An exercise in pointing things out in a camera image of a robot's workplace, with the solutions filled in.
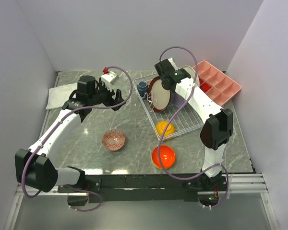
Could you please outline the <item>dark blue ceramic mug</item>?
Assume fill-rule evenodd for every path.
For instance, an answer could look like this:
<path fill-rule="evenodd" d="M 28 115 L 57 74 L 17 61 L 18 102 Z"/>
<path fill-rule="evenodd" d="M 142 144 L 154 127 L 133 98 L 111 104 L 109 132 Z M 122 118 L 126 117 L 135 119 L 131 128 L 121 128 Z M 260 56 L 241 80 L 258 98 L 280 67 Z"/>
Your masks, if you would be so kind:
<path fill-rule="evenodd" d="M 148 84 L 145 81 L 141 81 L 137 85 L 137 91 L 141 98 L 145 97 L 145 94 L 148 91 Z"/>

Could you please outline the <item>red white patterned bowl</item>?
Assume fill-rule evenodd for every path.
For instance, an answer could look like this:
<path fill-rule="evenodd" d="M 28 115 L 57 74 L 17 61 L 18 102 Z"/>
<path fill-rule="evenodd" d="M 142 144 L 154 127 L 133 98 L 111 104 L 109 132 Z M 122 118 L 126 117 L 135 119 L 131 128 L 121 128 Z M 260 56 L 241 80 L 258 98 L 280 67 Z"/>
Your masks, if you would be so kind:
<path fill-rule="evenodd" d="M 118 129 L 109 130 L 102 137 L 102 145 L 109 151 L 120 150 L 124 146 L 125 141 L 125 134 Z"/>

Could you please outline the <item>dark red rimmed plate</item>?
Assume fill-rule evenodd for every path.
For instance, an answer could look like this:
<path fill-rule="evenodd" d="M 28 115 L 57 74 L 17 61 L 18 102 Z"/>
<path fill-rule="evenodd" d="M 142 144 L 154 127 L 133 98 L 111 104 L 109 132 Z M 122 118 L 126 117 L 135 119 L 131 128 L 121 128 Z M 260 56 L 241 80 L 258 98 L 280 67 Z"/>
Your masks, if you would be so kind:
<path fill-rule="evenodd" d="M 165 90 L 159 76 L 152 79 L 148 87 L 148 100 L 155 112 L 163 112 L 169 105 L 171 92 Z"/>

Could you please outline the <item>white wire dish rack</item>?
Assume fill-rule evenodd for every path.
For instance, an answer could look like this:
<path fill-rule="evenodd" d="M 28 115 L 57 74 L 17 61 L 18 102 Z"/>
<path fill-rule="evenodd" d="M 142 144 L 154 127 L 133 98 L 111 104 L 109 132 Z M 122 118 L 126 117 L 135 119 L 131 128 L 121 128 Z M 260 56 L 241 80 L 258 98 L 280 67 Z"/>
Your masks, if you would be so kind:
<path fill-rule="evenodd" d="M 151 127 L 158 139 L 160 135 L 157 132 L 156 125 L 161 121 L 168 121 L 175 112 L 179 110 L 172 102 L 169 103 L 168 107 L 163 112 L 155 112 L 150 107 L 150 101 L 148 100 L 148 95 L 141 98 L 138 91 L 135 92 L 137 97 L 140 99 L 142 108 L 144 109 L 144 114 L 148 117 Z M 188 132 L 201 129 L 204 125 L 200 116 L 196 111 L 189 105 L 185 105 L 184 108 L 179 111 L 171 122 L 175 128 L 174 134 L 168 136 L 168 138 L 174 138 Z"/>

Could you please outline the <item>red-orange bowl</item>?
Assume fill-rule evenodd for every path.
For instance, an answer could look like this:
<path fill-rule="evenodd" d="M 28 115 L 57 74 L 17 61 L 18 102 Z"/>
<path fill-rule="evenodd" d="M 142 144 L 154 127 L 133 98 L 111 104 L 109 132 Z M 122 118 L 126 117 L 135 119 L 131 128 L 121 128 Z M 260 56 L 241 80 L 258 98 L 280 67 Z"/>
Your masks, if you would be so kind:
<path fill-rule="evenodd" d="M 155 147 L 151 154 L 151 160 L 153 165 L 155 165 L 157 168 L 162 169 L 157 151 L 158 147 Z M 167 145 L 160 146 L 160 156 L 162 163 L 166 169 L 170 168 L 176 160 L 175 151 Z"/>

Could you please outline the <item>lavender plate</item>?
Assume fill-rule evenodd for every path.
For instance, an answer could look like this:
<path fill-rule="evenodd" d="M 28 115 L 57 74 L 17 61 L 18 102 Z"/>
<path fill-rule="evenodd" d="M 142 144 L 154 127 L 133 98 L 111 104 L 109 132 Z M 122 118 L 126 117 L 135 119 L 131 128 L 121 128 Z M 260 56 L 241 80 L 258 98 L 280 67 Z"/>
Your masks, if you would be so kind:
<path fill-rule="evenodd" d="M 178 95 L 178 94 L 174 94 L 172 103 L 177 108 L 180 108 L 185 103 L 185 99 L 182 96 Z"/>

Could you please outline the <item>cream and blue plate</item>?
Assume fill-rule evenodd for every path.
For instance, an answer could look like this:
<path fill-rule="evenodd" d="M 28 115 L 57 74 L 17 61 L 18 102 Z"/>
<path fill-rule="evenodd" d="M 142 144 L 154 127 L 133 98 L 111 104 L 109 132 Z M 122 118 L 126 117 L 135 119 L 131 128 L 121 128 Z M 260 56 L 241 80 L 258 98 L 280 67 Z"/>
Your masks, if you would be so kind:
<path fill-rule="evenodd" d="M 195 80 L 196 85 L 199 87 L 200 86 L 199 76 L 198 74 L 196 74 L 194 68 L 187 65 L 182 66 L 181 68 L 186 70 L 190 74 L 190 76 Z"/>

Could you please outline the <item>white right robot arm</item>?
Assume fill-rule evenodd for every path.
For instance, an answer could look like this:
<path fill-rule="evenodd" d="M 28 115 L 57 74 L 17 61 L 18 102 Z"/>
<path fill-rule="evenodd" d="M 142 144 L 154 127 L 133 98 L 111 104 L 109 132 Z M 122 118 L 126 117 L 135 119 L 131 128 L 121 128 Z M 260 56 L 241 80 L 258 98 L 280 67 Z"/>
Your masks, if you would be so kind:
<path fill-rule="evenodd" d="M 203 122 L 200 139 L 205 146 L 202 171 L 189 179 L 199 176 L 201 187 L 211 191 L 217 186 L 221 176 L 223 154 L 233 130 L 233 112 L 224 109 L 213 102 L 198 85 L 198 67 L 190 74 L 186 69 L 178 68 L 170 59 L 164 59 L 155 64 L 155 69 L 161 78 L 164 89 L 178 94 L 185 100 L 184 107 L 189 104 Z"/>

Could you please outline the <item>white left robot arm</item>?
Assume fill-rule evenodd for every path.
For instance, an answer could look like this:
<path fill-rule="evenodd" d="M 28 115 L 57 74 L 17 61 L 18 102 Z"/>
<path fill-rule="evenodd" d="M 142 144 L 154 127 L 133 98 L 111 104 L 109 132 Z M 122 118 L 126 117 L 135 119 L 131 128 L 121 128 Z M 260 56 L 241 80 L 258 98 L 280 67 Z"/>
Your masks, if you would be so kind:
<path fill-rule="evenodd" d="M 114 111 L 123 105 L 121 90 L 113 90 L 118 80 L 110 71 L 98 80 L 93 76 L 81 76 L 77 88 L 63 104 L 58 117 L 44 135 L 28 149 L 19 149 L 15 154 L 16 179 L 26 186 L 42 192 L 53 187 L 69 185 L 74 192 L 86 188 L 85 172 L 76 167 L 55 168 L 52 159 L 68 135 L 76 129 L 92 111 L 92 106 L 103 104 Z"/>

